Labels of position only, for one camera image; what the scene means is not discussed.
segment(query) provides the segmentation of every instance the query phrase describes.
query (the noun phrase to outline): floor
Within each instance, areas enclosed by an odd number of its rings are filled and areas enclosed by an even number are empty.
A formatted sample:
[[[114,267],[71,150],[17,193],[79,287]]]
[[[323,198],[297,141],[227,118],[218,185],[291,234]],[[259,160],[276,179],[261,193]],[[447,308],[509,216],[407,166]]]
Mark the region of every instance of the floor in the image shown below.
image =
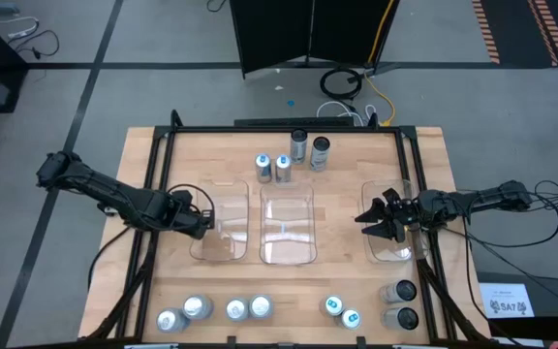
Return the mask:
[[[42,28],[60,37],[60,51],[45,62],[94,61],[117,5],[115,0],[16,2],[24,16],[37,16]],[[14,29],[0,25],[1,34],[8,30]],[[52,42],[44,38],[35,45]],[[105,62],[237,60],[229,4],[212,14],[202,0],[124,0],[105,54]],[[488,62],[470,1],[439,0],[434,6],[402,0],[383,61]],[[0,114],[0,322],[46,199],[35,186],[35,171],[48,152],[62,148],[75,115],[84,116],[75,152],[96,170],[115,175],[128,127],[166,124],[171,109],[186,125],[312,116],[327,100],[319,87],[326,71],[269,69],[243,80],[238,69],[103,70],[85,114],[79,100],[89,70],[31,71],[16,111]],[[512,178],[529,187],[541,179],[558,182],[558,70],[401,69],[374,82],[397,106],[393,124],[443,127],[458,188],[491,187]],[[367,87],[355,100],[360,110],[366,104],[388,113]],[[9,346],[77,337],[87,269],[104,221],[91,200],[59,195]],[[486,240],[514,243],[545,237],[554,223],[552,212],[493,212],[476,216],[472,230]],[[558,277],[558,237],[501,253],[529,272]],[[475,261],[481,271],[516,273],[477,247]]]

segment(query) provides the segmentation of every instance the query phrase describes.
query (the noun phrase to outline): transparent bin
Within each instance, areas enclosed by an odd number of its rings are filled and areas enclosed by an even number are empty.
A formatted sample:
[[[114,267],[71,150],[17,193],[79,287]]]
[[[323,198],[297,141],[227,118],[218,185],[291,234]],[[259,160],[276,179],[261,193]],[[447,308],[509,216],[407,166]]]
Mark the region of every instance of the transparent bin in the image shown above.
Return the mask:
[[[414,188],[408,180],[373,180],[365,182],[361,187],[360,213],[365,212],[372,206],[372,200],[374,198],[381,198],[386,205],[387,200],[383,197],[383,193],[390,188],[395,189],[397,194],[399,194],[402,199],[413,199],[413,195],[416,195],[418,192],[418,190],[416,190],[416,188]],[[373,225],[371,223],[361,224],[363,225],[363,228]],[[372,263],[409,261],[413,257],[413,251],[410,245],[410,232],[408,232],[408,229],[406,228],[405,232],[406,239],[403,242],[397,242],[395,239],[363,235],[365,239],[367,259]],[[423,245],[423,249],[427,253],[426,239],[424,238],[423,233],[419,234],[419,240]]]
[[[191,256],[198,260],[227,262],[244,257],[249,237],[249,187],[242,180],[203,181],[215,209],[214,229],[206,231],[201,240],[191,243]],[[197,207],[210,209],[210,202],[197,194]]]
[[[302,265],[316,259],[314,190],[304,183],[270,183],[262,201],[260,258],[275,265]]]

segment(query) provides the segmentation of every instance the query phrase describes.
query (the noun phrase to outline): wooden tabletop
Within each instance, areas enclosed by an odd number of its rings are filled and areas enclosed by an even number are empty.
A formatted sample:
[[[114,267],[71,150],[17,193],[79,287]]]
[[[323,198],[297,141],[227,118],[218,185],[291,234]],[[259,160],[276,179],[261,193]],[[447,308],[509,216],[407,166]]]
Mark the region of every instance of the wooden tabletop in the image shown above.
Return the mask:
[[[129,129],[117,178],[142,187],[152,143],[152,128]],[[319,135],[310,134],[312,140]],[[206,180],[239,179],[249,188],[249,235],[247,253],[235,262],[210,263],[191,257],[191,239],[179,233],[160,234],[151,296],[144,329],[144,341],[225,342],[235,335],[241,343],[344,343],[356,342],[364,335],[367,343],[427,343],[425,318],[420,295],[405,305],[419,315],[420,325],[412,332],[389,330],[381,324],[381,313],[389,308],[378,298],[381,286],[398,279],[419,279],[413,261],[372,263],[359,214],[361,187],[371,180],[400,180],[394,135],[324,134],[331,148],[327,169],[314,173],[306,165],[295,165],[293,182],[307,183],[314,191],[314,216],[317,259],[303,266],[273,266],[260,258],[261,185],[256,180],[255,155],[268,153],[275,158],[289,152],[288,134],[196,133],[177,134],[170,167],[168,186],[177,183],[200,184]],[[453,176],[440,128],[418,128],[418,142],[429,188],[453,191]],[[162,153],[155,176],[158,187]],[[405,141],[412,181],[416,181],[410,144]],[[100,170],[100,164],[90,164]],[[458,222],[451,226],[460,230]],[[123,228],[118,218],[108,218],[102,244]],[[91,333],[107,316],[123,291],[133,234],[110,247],[98,262],[90,289],[79,335]],[[441,232],[440,248],[449,293],[473,322],[489,336],[486,322],[473,307],[466,280],[464,241]],[[479,284],[470,260],[474,294],[481,299]],[[158,313],[166,307],[181,307],[187,296],[206,294],[213,299],[215,311],[210,319],[194,322],[184,333],[160,333],[156,327]],[[225,305],[233,297],[270,295],[275,311],[270,319],[230,322]],[[319,303],[325,295],[342,297],[348,307],[357,309],[362,318],[355,331],[338,328],[324,317]],[[432,292],[439,336],[445,336],[438,299]],[[133,332],[139,298],[132,302],[127,333]]]

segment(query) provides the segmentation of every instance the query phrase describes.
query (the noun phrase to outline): yellow cable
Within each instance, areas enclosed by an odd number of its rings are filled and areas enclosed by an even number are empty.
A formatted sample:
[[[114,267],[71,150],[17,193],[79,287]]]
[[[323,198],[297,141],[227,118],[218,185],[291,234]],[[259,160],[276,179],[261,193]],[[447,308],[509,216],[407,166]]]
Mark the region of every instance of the yellow cable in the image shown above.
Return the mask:
[[[391,10],[391,5],[393,5],[393,1],[390,0],[388,2],[387,9],[385,10],[385,14],[383,18],[380,20],[380,24],[378,24],[378,31],[376,32],[376,39],[374,39],[374,46],[372,47],[371,53],[369,53],[369,58],[367,58],[367,63],[371,63],[372,59],[374,59],[374,53],[376,52],[376,46],[378,45],[378,40],[380,39],[380,32],[383,31],[383,25],[385,24],[385,20],[387,20],[388,12]]]
[[[395,106],[393,105],[393,102],[390,100],[389,97],[385,96],[381,91],[378,90],[378,88],[376,88],[374,83],[367,77],[367,73],[363,73],[363,76],[365,77],[367,82],[369,82],[369,84],[372,86],[374,91],[376,91],[376,93],[378,93],[379,96],[381,96],[385,101],[387,101],[388,105],[391,107],[391,117],[380,123],[381,126],[390,126],[391,121],[395,118]]]

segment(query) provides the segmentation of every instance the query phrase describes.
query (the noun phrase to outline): white sign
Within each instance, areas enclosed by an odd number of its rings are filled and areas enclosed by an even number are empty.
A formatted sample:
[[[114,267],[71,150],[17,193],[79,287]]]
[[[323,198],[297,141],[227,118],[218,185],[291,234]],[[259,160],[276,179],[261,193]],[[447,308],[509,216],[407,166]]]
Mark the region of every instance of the white sign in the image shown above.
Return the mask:
[[[535,316],[524,284],[481,283],[480,289],[489,319]]]

